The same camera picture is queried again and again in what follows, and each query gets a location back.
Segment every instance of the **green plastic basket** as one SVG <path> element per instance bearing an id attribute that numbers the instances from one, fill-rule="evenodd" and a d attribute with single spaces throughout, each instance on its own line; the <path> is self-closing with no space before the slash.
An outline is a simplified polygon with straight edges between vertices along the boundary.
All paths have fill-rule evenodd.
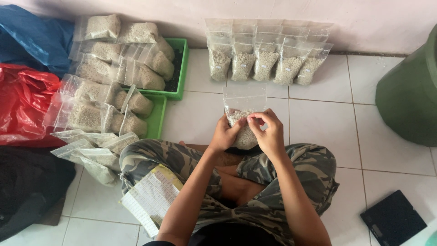
<path id="1" fill-rule="evenodd" d="M 153 101 L 155 106 L 153 107 L 153 111 L 150 116 L 146 119 L 139 116 L 140 119 L 147 122 L 147 134 L 145 136 L 141 136 L 140 138 L 160 139 L 163 128 L 165 107 L 167 105 L 167 98 L 164 95 L 143 94 L 143 96 Z"/>
<path id="2" fill-rule="evenodd" d="M 180 58 L 180 55 L 176 54 L 176 58 L 173 61 L 173 64 L 180 64 L 180 74 L 179 78 L 173 77 L 168 83 L 171 82 L 178 82 L 177 84 L 177 90 L 176 92 L 170 92 L 170 91 L 152 91 L 152 90 L 144 90 L 144 89 L 138 89 L 143 94 L 148 95 L 164 95 L 169 100 L 182 100 L 182 97 L 184 95 L 184 85 L 185 85 L 185 75 L 187 74 L 187 66 L 188 66 L 188 55 L 190 53 L 190 50 L 187 45 L 186 39 L 177 39 L 177 38 L 165 38 L 165 40 L 170 44 L 170 46 L 176 51 L 179 50 L 182 54 L 182 58 Z"/>

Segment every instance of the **white tile floor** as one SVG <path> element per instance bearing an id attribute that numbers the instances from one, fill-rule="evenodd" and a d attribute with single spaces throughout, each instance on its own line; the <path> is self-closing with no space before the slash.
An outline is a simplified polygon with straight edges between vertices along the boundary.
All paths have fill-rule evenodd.
<path id="1" fill-rule="evenodd" d="M 404 245 L 424 245 L 437 230 L 437 148 L 398 137 L 374 105 L 378 80 L 401 60 L 329 55 L 308 87 L 269 82 L 267 106 L 284 123 L 284 142 L 325 145 L 337 158 L 340 187 L 322 216 L 334 246 L 377 246 L 359 214 L 399 189 L 428 224 Z M 223 114 L 222 87 L 248 83 L 258 82 L 212 81 L 207 50 L 191 50 L 184 99 L 168 102 L 163 139 L 208 144 Z M 141 246 L 149 241 L 117 203 L 119 186 L 99 185 L 81 167 L 77 170 L 58 226 L 32 225 L 0 246 Z"/>

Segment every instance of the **pink wall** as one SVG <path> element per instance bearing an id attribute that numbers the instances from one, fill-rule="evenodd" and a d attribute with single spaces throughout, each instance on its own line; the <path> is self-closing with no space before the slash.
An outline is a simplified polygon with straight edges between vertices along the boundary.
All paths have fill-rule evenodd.
<path id="1" fill-rule="evenodd" d="M 206 47 L 204 18 L 285 18 L 335 23 L 333 50 L 411 53 L 437 23 L 436 0 L 0 0 L 36 14 L 124 14 L 158 24 L 164 37 Z"/>

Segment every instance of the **green container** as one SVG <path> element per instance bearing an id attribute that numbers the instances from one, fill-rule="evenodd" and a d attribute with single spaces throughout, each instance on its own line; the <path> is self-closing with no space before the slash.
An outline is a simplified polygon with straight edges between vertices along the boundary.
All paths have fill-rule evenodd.
<path id="1" fill-rule="evenodd" d="M 384 122 L 413 143 L 437 146 L 437 25 L 427 42 L 390 70 L 376 87 Z"/>
<path id="2" fill-rule="evenodd" d="M 182 53 L 182 55 L 176 54 L 176 58 L 173 61 L 173 64 L 176 64 L 174 67 L 175 72 L 177 70 L 180 70 L 179 77 L 178 78 L 173 77 L 169 82 L 167 82 L 167 83 L 178 82 L 177 90 L 175 92 L 152 91 L 152 90 L 144 90 L 144 89 L 138 89 L 138 90 L 143 94 L 164 95 L 169 100 L 182 100 L 182 97 L 184 95 L 185 76 L 187 75 L 188 55 L 190 54 L 190 50 L 188 48 L 186 39 L 165 38 L 165 40 L 175 50 L 175 53 L 177 49 L 179 50 L 180 53 Z"/>
<path id="3" fill-rule="evenodd" d="M 165 107 L 167 105 L 167 98 L 164 95 L 143 95 L 152 100 L 155 106 L 153 107 L 153 111 L 149 117 L 144 119 L 139 116 L 140 119 L 147 122 L 147 134 L 145 137 L 142 136 L 141 138 L 160 139 L 163 128 Z"/>

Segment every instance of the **blue tarp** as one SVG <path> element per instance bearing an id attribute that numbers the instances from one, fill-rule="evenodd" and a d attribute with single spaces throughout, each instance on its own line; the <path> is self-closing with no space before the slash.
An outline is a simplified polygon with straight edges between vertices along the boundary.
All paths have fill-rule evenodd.
<path id="1" fill-rule="evenodd" d="M 74 24 L 0 6 L 0 63 L 26 65 L 59 77 L 68 72 Z"/>

